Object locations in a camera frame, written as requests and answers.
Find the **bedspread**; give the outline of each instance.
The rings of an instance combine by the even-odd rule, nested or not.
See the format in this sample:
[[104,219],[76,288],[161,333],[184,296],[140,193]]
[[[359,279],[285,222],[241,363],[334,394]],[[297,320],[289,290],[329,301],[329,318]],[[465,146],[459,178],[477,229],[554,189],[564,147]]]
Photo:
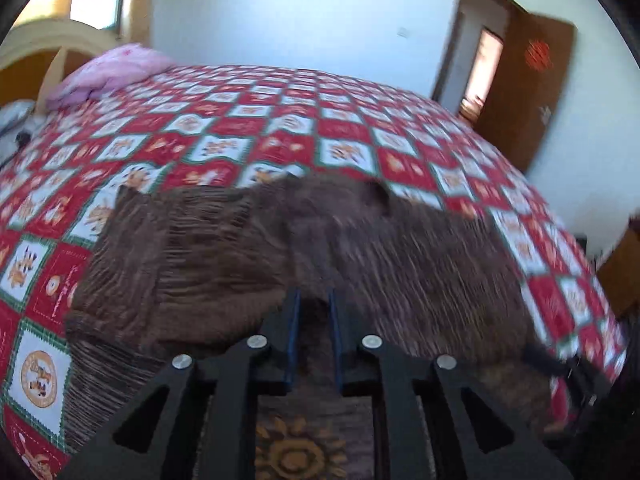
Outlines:
[[[376,178],[409,200],[494,222],[540,340],[610,378],[625,348],[575,239],[491,144],[412,92],[313,70],[180,67],[52,113],[0,173],[0,406],[23,460],[67,460],[63,317],[118,188],[252,186],[285,172]],[[564,384],[552,406],[566,418]]]

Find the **silver screw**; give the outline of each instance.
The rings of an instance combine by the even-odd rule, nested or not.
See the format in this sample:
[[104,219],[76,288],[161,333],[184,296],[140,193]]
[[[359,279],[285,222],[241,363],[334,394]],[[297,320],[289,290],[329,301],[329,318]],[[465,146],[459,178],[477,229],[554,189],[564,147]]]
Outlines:
[[174,360],[171,361],[171,364],[174,368],[178,368],[178,370],[184,370],[185,368],[189,368],[193,363],[193,359],[191,359],[190,355],[180,354],[174,357]]
[[364,348],[370,348],[372,350],[375,348],[380,348],[382,346],[382,338],[373,334],[366,335],[362,338],[362,346],[364,346]]
[[267,346],[267,338],[263,335],[252,335],[246,340],[246,344],[249,348],[264,348]]
[[436,364],[443,370],[453,370],[458,362],[456,361],[455,357],[448,354],[443,354],[441,356],[438,356],[438,358],[436,359]]

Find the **pink cloth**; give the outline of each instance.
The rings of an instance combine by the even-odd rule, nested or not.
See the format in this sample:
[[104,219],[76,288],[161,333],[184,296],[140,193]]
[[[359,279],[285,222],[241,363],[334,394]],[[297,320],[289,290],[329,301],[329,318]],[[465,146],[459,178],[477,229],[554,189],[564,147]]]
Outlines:
[[156,50],[131,43],[108,50],[70,74],[49,97],[49,110],[77,105],[175,66]]

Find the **wooden headboard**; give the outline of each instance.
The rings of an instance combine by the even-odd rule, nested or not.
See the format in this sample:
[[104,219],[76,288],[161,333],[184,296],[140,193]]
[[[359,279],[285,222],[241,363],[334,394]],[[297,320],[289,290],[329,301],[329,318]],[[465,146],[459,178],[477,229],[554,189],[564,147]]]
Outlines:
[[36,101],[43,113],[49,92],[94,57],[118,46],[116,36],[67,18],[47,18],[13,28],[0,45],[0,106]]

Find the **brown corduroy fabric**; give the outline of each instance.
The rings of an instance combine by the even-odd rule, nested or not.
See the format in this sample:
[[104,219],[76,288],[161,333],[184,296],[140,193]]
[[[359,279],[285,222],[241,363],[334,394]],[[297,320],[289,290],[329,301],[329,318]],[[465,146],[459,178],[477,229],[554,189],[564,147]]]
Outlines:
[[[499,384],[501,398],[538,426],[548,382],[532,376],[528,394],[544,390],[547,399],[535,410],[521,390],[509,392],[528,372],[515,374],[505,362],[533,337],[514,268],[490,225],[411,204],[374,182],[316,174],[243,190],[144,196],[121,189],[66,321],[67,445],[79,449],[163,360],[216,354],[250,335],[293,285],[312,300],[303,313],[310,321],[300,338],[300,382],[291,396],[260,400],[258,439],[289,423],[327,434],[327,424],[340,420],[333,431],[346,443],[344,471],[370,478],[370,424],[363,423],[370,405],[329,394],[322,300],[331,287],[411,354],[449,352],[479,373],[490,365],[481,378]],[[132,360],[126,384],[119,382],[123,352]],[[274,414],[282,418],[275,426]]]

